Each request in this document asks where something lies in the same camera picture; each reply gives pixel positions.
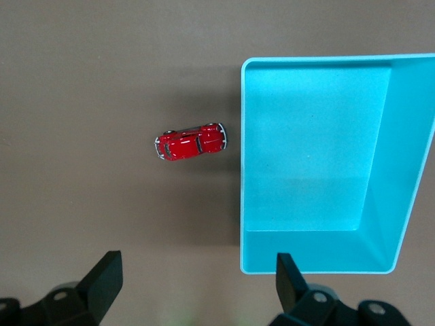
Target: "toy car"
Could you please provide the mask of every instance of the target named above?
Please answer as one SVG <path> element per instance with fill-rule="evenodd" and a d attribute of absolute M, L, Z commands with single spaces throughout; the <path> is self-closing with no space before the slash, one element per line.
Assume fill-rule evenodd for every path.
<path fill-rule="evenodd" d="M 166 131 L 156 138 L 154 144 L 159 158 L 176 161 L 225 149 L 226 133 L 222 124 L 206 124 L 180 131 Z"/>

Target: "cyan plastic bin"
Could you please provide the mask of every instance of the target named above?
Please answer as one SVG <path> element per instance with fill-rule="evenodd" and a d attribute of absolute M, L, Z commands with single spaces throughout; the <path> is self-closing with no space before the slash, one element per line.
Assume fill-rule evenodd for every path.
<path fill-rule="evenodd" d="M 435 115 L 435 54 L 251 58 L 241 71 L 241 269 L 388 273 Z"/>

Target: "metal bolt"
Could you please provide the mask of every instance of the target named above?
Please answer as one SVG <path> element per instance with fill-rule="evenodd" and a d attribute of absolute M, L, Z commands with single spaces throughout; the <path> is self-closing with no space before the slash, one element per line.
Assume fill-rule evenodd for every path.
<path fill-rule="evenodd" d="M 62 299 L 64 299 L 64 298 L 66 298 L 67 296 L 68 296 L 68 294 L 67 294 L 66 292 L 59 292 L 59 293 L 56 293 L 56 294 L 54 295 L 53 299 L 55 299 L 56 301 L 58 301 L 58 300 L 62 300 Z"/>
<path fill-rule="evenodd" d="M 322 304 L 328 301 L 328 298 L 322 292 L 314 293 L 313 297 L 315 301 L 320 302 Z"/>
<path fill-rule="evenodd" d="M 385 309 L 380 305 L 376 303 L 371 303 L 368 305 L 368 308 L 374 313 L 374 314 L 385 314 Z"/>

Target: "gray tabletop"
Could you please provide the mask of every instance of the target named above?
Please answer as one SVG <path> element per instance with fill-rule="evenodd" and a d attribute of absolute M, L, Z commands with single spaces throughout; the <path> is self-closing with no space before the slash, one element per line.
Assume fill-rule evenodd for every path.
<path fill-rule="evenodd" d="M 239 269 L 240 68 L 252 56 L 435 52 L 433 1 L 0 1 L 0 297 L 23 305 L 120 249 L 103 325 L 266 325 L 274 276 Z M 228 149 L 164 162 L 168 129 Z M 429 325 L 431 152 L 396 270 L 307 275 Z"/>

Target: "car window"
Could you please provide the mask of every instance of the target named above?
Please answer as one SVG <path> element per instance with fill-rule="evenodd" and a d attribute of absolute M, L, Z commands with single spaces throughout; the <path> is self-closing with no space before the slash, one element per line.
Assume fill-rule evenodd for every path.
<path fill-rule="evenodd" d="M 199 128 L 200 128 L 200 127 L 193 127 L 193 128 L 188 128 L 188 129 L 179 130 L 178 132 L 194 131 L 194 130 L 198 130 Z"/>
<path fill-rule="evenodd" d="M 203 148 L 201 147 L 201 142 L 199 141 L 199 137 L 196 137 L 196 146 L 198 147 L 199 152 L 202 153 Z"/>

